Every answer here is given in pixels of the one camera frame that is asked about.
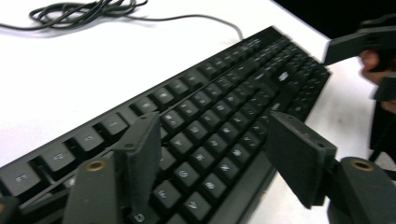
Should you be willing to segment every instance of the function key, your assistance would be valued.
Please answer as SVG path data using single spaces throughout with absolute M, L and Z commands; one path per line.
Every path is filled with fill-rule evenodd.
M 103 134 L 112 142 L 117 141 L 128 128 L 128 124 L 118 114 L 108 116 L 98 125 Z
M 180 79 L 176 79 L 167 86 L 176 98 L 185 97 L 189 92 L 189 87 Z
M 19 164 L 15 169 L 0 176 L 0 185 L 4 188 L 6 195 L 18 197 L 23 202 L 47 186 L 33 167 L 27 163 Z
M 198 70 L 202 72 L 209 80 L 213 79 L 219 73 L 219 70 L 211 63 L 204 63 L 198 68 Z
M 160 107 L 161 111 L 165 110 L 166 107 L 175 101 L 175 97 L 166 88 L 160 88 L 152 93 L 151 97 L 157 103 L 157 106 Z
M 78 147 L 80 153 L 86 158 L 94 156 L 105 146 L 105 140 L 93 127 L 87 128 L 74 136 L 73 143 L 73 147 Z
M 64 144 L 53 146 L 39 158 L 54 180 L 60 179 L 77 166 L 76 158 Z
M 220 72 L 226 70 L 230 65 L 225 63 L 222 59 L 220 58 L 215 58 L 212 61 L 213 65 L 215 65 L 216 69 L 219 70 Z
M 198 89 L 204 85 L 204 81 L 201 78 L 201 74 L 195 70 L 191 70 L 189 73 L 184 75 L 181 79 L 193 91 L 195 91 L 196 89 Z
M 158 106 L 156 106 L 147 96 L 134 103 L 132 107 L 134 107 L 137 110 L 136 112 L 140 115 L 158 111 Z

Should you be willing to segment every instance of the desk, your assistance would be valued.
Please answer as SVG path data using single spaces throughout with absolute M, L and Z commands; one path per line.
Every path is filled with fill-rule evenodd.
M 2 2 L 0 22 L 32 26 L 27 14 L 52 3 Z M 150 0 L 135 15 L 191 13 L 233 22 L 244 36 L 274 25 L 320 61 L 329 41 L 268 0 Z M 2 29 L 0 39 L 0 166 L 238 41 L 230 27 L 204 19 L 100 20 L 66 32 Z M 339 147 L 337 159 L 367 158 L 373 87 L 360 78 L 357 59 L 329 68 L 333 75 L 307 124 Z M 304 209 L 277 176 L 250 223 L 327 223 L 326 209 Z

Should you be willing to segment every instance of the key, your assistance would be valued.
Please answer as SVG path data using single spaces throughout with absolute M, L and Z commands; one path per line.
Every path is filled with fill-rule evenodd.
M 44 189 L 47 183 L 30 164 L 24 163 L 0 176 L 0 185 L 6 195 L 18 197 L 24 202 Z
M 201 196 L 200 193 L 194 192 L 186 202 L 183 203 L 184 210 L 193 219 L 202 221 L 211 209 L 210 204 Z
M 227 154 L 227 157 L 242 168 L 250 158 L 250 153 L 238 143 L 231 148 L 230 152 Z
M 184 135 L 184 133 L 178 133 L 170 141 L 170 148 L 172 153 L 179 158 L 183 158 L 190 150 L 192 150 L 192 142 Z
M 226 157 L 216 166 L 215 172 L 225 182 L 225 184 L 230 185 L 236 175 L 238 175 L 239 167 Z
M 172 93 L 164 87 L 152 93 L 151 97 L 157 103 L 160 111 L 165 110 L 166 107 L 171 105 L 176 100 Z
M 198 173 L 186 161 L 174 171 L 175 182 L 184 190 L 191 188 L 198 178 Z
M 191 165 L 201 174 L 204 174 L 214 161 L 215 158 L 213 158 L 213 156 L 204 147 L 198 147 L 190 155 Z
M 177 99 L 183 98 L 190 93 L 189 87 L 180 79 L 176 79 L 168 87 Z
M 162 158 L 160 160 L 160 169 L 163 172 L 168 171 L 176 162 L 175 157 L 168 151 L 166 147 L 162 147 Z
M 170 133 L 177 132 L 185 124 L 185 120 L 175 111 L 171 110 L 162 116 L 163 126 Z
M 189 224 L 184 218 L 180 216 L 180 214 L 173 215 L 169 221 L 166 222 L 167 224 Z
M 199 109 L 190 100 L 186 100 L 177 106 L 177 111 L 187 120 L 190 121 L 198 114 Z
M 124 131 L 128 128 L 128 124 L 120 117 L 119 114 L 113 114 L 108 116 L 103 121 L 99 122 L 98 126 L 100 130 L 104 132 L 104 135 L 111 140 L 116 142 Z
M 149 206 L 143 213 L 139 213 L 135 216 L 133 216 L 131 213 L 127 216 L 127 218 L 133 224 L 156 224 L 161 219 L 158 213 L 155 212 L 151 206 Z
M 191 138 L 192 142 L 194 143 L 199 143 L 209 134 L 207 129 L 198 120 L 195 120 L 190 125 L 188 125 L 185 133 Z
M 88 159 L 104 149 L 105 140 L 93 128 L 87 128 L 72 138 L 73 146 L 77 145 L 80 153 Z
M 165 213 L 181 198 L 180 192 L 168 180 L 155 188 L 153 195 Z
M 210 174 L 201 184 L 201 192 L 209 201 L 215 201 L 227 189 L 227 186 L 215 175 Z
M 58 180 L 68 174 L 78 164 L 76 158 L 64 144 L 50 148 L 39 158 L 54 180 Z

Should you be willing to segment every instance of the keyboard cable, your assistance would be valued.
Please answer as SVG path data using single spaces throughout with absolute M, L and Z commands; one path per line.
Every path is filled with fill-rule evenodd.
M 57 3 L 49 5 L 47 7 L 35 9 L 29 13 L 30 19 L 41 23 L 38 26 L 18 27 L 0 23 L 0 28 L 6 28 L 16 31 L 37 31 L 48 28 L 67 30 L 81 27 L 98 18 L 123 17 L 135 21 L 174 21 L 186 18 L 204 18 L 212 21 L 217 21 L 234 28 L 235 31 L 238 33 L 239 39 L 244 39 L 241 29 L 238 26 L 231 22 L 213 16 L 190 14 L 159 19 L 132 16 L 132 13 L 134 13 L 137 8 L 142 7 L 148 1 L 149 0 L 145 0 L 144 2 L 138 4 L 135 2 L 135 0 L 130 0 L 128 4 L 123 4 L 124 0 L 99 0 L 98 2 L 92 2 L 88 4 Z

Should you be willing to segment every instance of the finger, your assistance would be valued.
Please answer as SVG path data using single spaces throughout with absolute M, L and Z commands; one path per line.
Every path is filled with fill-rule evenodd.
M 389 112 L 396 114 L 396 101 L 388 101 L 381 103 L 382 108 L 388 110 Z
M 365 50 L 361 53 L 361 62 L 364 65 L 364 70 L 371 70 L 379 64 L 378 54 L 374 50 Z
M 389 70 L 384 72 L 375 72 L 372 73 L 368 69 L 363 68 L 361 70 L 361 74 L 367 78 L 368 80 L 372 81 L 375 85 L 379 85 L 382 79 L 390 73 Z

